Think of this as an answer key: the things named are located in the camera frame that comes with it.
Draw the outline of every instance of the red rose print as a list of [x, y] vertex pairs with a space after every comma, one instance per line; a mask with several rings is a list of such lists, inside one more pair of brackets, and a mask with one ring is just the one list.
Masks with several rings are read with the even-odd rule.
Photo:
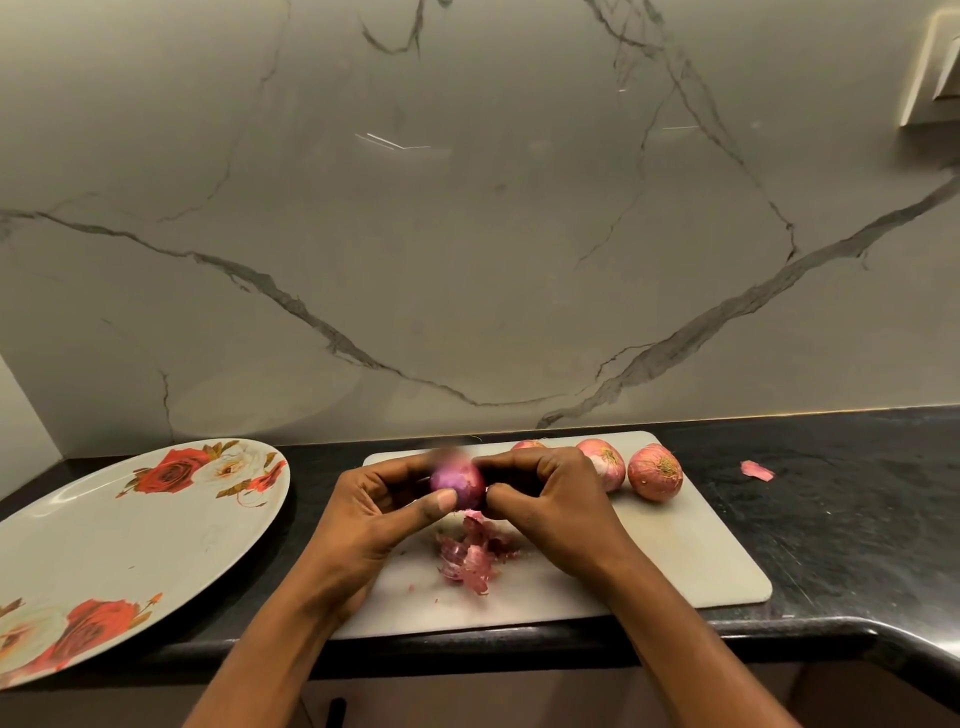
[[62, 669], [82, 652], [122, 635], [140, 613], [139, 604], [88, 599], [67, 615], [60, 639], [37, 657], [34, 670]]
[[176, 493], [193, 484], [193, 473], [210, 462], [210, 454], [201, 449], [171, 449], [154, 468], [137, 472], [127, 488], [139, 493]]
[[261, 475], [260, 477], [255, 477], [250, 482], [249, 490], [256, 491], [257, 493], [263, 493], [268, 488], [272, 488], [276, 483], [276, 479], [280, 477], [280, 471], [283, 470], [283, 466], [287, 464], [286, 460], [280, 460], [269, 473]]

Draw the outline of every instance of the white cutting board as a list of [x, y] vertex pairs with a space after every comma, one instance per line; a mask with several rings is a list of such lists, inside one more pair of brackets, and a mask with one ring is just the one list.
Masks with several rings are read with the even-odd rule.
[[[658, 442], [649, 432], [594, 435], [613, 445], [624, 460], [640, 448]], [[551, 448], [576, 445], [583, 437], [542, 438]], [[514, 443], [470, 445], [471, 456], [503, 452]], [[379, 452], [364, 465], [423, 450]], [[671, 501], [656, 505], [641, 500], [625, 484], [611, 495], [613, 509], [644, 553], [694, 607], [718, 607], [766, 601], [773, 593], [750, 554], [713, 512], [689, 478]], [[441, 526], [463, 519], [451, 514]], [[511, 528], [506, 522], [504, 527]], [[555, 619], [605, 615], [609, 610], [574, 579], [554, 567], [526, 544], [522, 557], [498, 567], [490, 592], [478, 596], [446, 582], [437, 571], [435, 531], [416, 534], [391, 555], [359, 612], [334, 639], [403, 635], [418, 632], [527, 624]]]

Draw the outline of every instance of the red onion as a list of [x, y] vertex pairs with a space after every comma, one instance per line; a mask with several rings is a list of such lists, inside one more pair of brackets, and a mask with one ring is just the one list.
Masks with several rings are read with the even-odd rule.
[[634, 453], [627, 468], [627, 477], [640, 497], [656, 503], [671, 499], [684, 484], [684, 471], [677, 458], [657, 443]]
[[623, 485], [623, 477], [627, 474], [627, 469], [623, 464], [623, 458], [613, 445], [606, 440], [591, 437], [579, 443], [577, 449], [592, 461], [605, 491], [609, 493]]
[[476, 508], [487, 492], [487, 483], [465, 455], [446, 460], [430, 475], [430, 490], [452, 488], [457, 492], [457, 510]]
[[545, 448], [545, 447], [546, 445], [544, 445], [540, 440], [520, 440], [520, 442], [514, 445], [511, 449]]

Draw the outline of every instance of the plate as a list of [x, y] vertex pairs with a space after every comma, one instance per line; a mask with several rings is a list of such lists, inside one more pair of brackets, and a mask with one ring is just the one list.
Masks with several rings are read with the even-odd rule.
[[289, 486], [269, 445], [201, 440], [103, 468], [0, 522], [0, 689], [182, 606], [256, 543]]

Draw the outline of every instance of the hand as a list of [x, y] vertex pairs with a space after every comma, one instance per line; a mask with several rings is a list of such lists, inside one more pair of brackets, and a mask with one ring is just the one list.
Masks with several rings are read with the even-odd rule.
[[435, 453], [385, 460], [343, 473], [300, 559], [288, 588], [299, 592], [339, 626], [360, 608], [394, 546], [450, 513], [452, 490], [425, 483]]
[[[473, 464], [493, 483], [492, 517], [506, 518], [556, 567], [607, 599], [618, 567], [640, 552], [589, 459], [576, 448], [529, 448], [475, 457]], [[526, 495], [541, 484], [539, 497]]]

